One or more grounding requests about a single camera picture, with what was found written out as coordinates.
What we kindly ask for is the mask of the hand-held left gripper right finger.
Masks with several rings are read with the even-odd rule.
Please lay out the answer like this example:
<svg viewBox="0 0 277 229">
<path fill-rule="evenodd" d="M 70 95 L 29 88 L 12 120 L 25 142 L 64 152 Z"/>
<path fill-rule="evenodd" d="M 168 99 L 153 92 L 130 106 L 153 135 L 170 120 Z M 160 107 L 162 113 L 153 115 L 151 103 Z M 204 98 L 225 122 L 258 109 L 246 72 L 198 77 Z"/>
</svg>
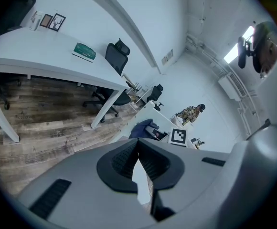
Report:
<svg viewBox="0 0 277 229">
<path fill-rule="evenodd" d="M 226 197 L 212 186 L 228 154 L 138 140 L 138 158 L 152 182 L 151 214 L 212 214 Z"/>
</svg>

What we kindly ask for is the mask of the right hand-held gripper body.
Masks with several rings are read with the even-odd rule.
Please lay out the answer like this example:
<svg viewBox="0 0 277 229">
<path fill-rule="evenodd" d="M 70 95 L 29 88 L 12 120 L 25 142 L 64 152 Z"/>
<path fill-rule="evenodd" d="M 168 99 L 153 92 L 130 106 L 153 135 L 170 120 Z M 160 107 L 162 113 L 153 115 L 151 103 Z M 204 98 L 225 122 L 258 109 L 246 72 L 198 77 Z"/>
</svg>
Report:
<svg viewBox="0 0 277 229">
<path fill-rule="evenodd" d="M 154 140 L 160 142 L 169 143 L 178 146 L 187 145 L 187 132 L 183 129 L 178 129 L 176 127 L 169 127 L 164 130 L 155 129 L 153 127 L 147 126 L 145 128 L 147 133 L 149 133 Z"/>
</svg>

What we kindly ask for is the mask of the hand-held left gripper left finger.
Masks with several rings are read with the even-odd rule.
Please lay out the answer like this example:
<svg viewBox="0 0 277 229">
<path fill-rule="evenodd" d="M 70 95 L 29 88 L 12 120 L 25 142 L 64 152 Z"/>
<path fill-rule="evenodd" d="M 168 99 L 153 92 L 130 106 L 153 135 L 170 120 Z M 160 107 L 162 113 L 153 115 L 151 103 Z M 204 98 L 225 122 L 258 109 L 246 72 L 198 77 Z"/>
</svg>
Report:
<svg viewBox="0 0 277 229">
<path fill-rule="evenodd" d="M 139 203 L 136 194 L 118 193 L 98 176 L 96 165 L 107 152 L 128 143 L 114 142 L 65 158 L 41 174 L 18 195 L 18 201 L 31 209 L 37 199 L 58 179 L 71 184 L 43 226 L 66 229 L 142 229 L 156 224 Z"/>
</svg>

